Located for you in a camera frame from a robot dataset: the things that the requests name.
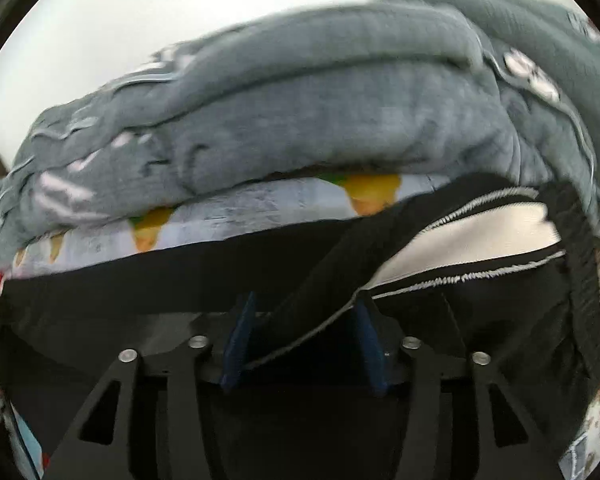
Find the silver bolt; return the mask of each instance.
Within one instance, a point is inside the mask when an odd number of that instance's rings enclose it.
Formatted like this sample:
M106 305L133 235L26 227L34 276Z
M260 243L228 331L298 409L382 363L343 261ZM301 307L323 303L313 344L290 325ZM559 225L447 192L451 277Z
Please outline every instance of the silver bolt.
M417 337L408 335L402 340L402 346L408 348L409 350L417 350L422 346L422 341L420 341Z
M491 362L491 356L484 352L474 352L471 354L471 360L477 365L485 366Z
M136 352L132 348L123 350L122 352L120 352L120 354L118 354L118 360L122 361L123 363L130 363L131 361L135 361L137 357L138 352Z
M191 348L204 348L209 343L209 339L203 335L195 335L189 339L189 346Z

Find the black metal frame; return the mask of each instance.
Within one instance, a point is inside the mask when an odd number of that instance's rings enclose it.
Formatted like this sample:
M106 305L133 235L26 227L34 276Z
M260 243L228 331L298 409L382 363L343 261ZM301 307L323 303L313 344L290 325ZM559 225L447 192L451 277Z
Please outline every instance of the black metal frame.
M224 345L231 335L240 332L236 320L252 306L253 298L250 297L245 307L234 309L234 315L216 319L203 337L202 346L191 344L195 342L192 338L173 351L147 358L135 350L123 351L78 411L52 457L45 479L135 480L131 459L134 396L140 378L151 377L166 379L169 478L211 480L198 406L198 383L205 377L207 380L212 378L210 382L221 383L219 378L224 372L218 374L216 371L219 362L226 366L226 361L220 359L218 362L217 357L226 351ZM381 356L374 364L386 376L386 382L411 383L409 422L396 480L432 480L436 477L443 382L461 378L472 378L475 391L479 442L475 479L518 480L527 478L532 471L535 478L562 480L562 473L549 458L544 438L532 417L512 394L495 364L476 364L469 355L459 358L437 354L423 342L419 342L417 348L407 348L398 323L380 314L368 295L361 295L356 308L358 322L366 324L375 334L371 339L379 352L370 354ZM127 352L131 359L125 358ZM202 373L205 367L211 368L212 372ZM95 422L100 427L110 427L109 436L93 440L86 436L85 428L89 427L92 418L97 418L98 407L113 385L116 386L113 407L107 415L111 422L103 423L101 418ZM526 434L523 442L507 446L497 444L490 396L490 388L494 387L502 393L522 426Z

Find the folded gray fabric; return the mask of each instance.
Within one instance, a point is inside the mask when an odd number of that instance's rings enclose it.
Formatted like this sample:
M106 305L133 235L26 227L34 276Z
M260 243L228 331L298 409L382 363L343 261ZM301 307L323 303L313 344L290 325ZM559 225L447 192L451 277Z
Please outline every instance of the folded gray fabric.
M0 266L51 230L312 166L567 178L600 236L600 36L537 0L373 0L172 45L37 118L0 183Z

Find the white stitching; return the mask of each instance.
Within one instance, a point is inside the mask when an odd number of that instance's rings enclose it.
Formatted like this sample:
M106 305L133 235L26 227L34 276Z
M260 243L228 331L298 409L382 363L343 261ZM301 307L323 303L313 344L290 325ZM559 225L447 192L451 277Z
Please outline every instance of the white stitching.
M405 288L400 288L398 290L391 290L389 292L384 292L382 294L376 294L372 296L374 300L379 300L381 298L387 298L389 296L397 296L398 294L403 294L405 292L413 292L414 290L423 290L424 288L431 288L433 286L440 285L453 285L458 282L468 282L471 280L482 280L485 278L497 278L499 276L505 276L506 274L512 274L514 272L521 272L522 270L535 269L536 267L541 267L544 264L550 262L551 260L555 260L556 258L560 258L564 256L566 252L564 250L557 251L557 253L551 254L538 262L529 262L528 264L521 265L513 265L510 267L500 267L499 269L493 270L483 270L481 272L468 272L466 274L459 274L457 276L443 276L441 278L435 278L434 280L427 280L426 282L416 283L414 285L406 286Z
M460 209L457 209L453 213L445 216L444 218L438 220L437 222L433 222L432 224L429 225L428 228L425 228L425 230L429 229L429 228L433 228L434 226L436 226L438 224L438 222L444 223L444 221L453 219L455 216L458 216L459 214L462 214L463 212L469 211L472 208L475 208L483 203L490 202L490 201L493 201L493 200L496 200L498 198L502 198L505 196L516 195L516 194L522 194L525 196L536 198L538 196L538 191L536 191L535 189L533 189L531 187L511 187L511 188L501 189L498 191L487 193L486 195L483 195L478 198L475 198L474 200L471 200L471 202L467 203L465 206L461 207ZM320 323L320 325L318 325L317 327L315 327L312 330L309 330L309 332L303 334L301 337L299 337L295 341L291 342L290 344L288 344L282 348L278 348L277 350L274 350L273 352L265 355L264 357L261 357L254 361L251 361L250 363L247 363L244 367L245 370L253 370L254 368L257 368L258 366L268 363L269 361L272 361L273 359L275 359L281 355L284 355L285 353L289 352L293 348L296 348L297 346L301 345L304 341L311 339L318 332L321 332L323 329L325 329L327 326L329 326L331 323L333 323L336 319L338 319L340 316L342 316L342 314L344 314L347 310L349 310L353 307L353 302L354 302L357 294L359 293L360 290L364 289L365 285L358 288L353 293L350 300L347 301L347 303L340 310L336 311L329 318L327 318L325 321Z
M576 447L579 443L581 443L587 437L586 433L581 434L576 440L574 440L569 446L569 451L571 452L571 479L576 480L578 476L584 471L584 468L580 469L580 471L576 472L576 466L578 465L578 453L576 452Z
M429 224L418 234L425 233L436 227L440 227L441 225L451 222L454 218L457 218L458 216L471 211L471 209L475 209L476 207L479 207L488 202L493 202L494 200L497 200L499 198L505 198L507 196L514 196L514 195L523 195L523 196L528 196L529 198L536 199L538 197L538 194L539 194L538 190L536 190L532 187L507 187L506 189L499 189L497 191L492 191L490 193L487 193L486 195L482 195L482 196L479 196L478 198L474 198L473 200L471 200L471 202L468 202L467 204L463 205L460 209L456 209L452 213L449 213L448 215L442 217L441 219L436 220L435 222Z

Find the yellow pattern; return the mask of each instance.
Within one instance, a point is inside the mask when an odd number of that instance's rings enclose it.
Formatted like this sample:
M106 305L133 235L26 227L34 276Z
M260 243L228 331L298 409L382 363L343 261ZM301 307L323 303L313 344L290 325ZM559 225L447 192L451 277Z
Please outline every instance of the yellow pattern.
M395 203L400 187L399 175L347 175L338 185L347 192L351 205L359 215L373 215Z
M49 253L49 261L51 263L55 263L60 255L60 249L62 249L62 242L64 241L64 234L66 231L62 233L58 233L57 235L53 235L49 238L49 243L51 244L51 250Z
M27 254L27 248L25 247L24 249L20 249L17 253L16 253L16 257L13 261L13 263L15 264L16 267L19 267L22 265L22 261L24 260L24 256L25 254Z
M169 221L172 213L171 207L159 207L142 217L130 219L134 242L139 253L145 253L155 247L160 229Z

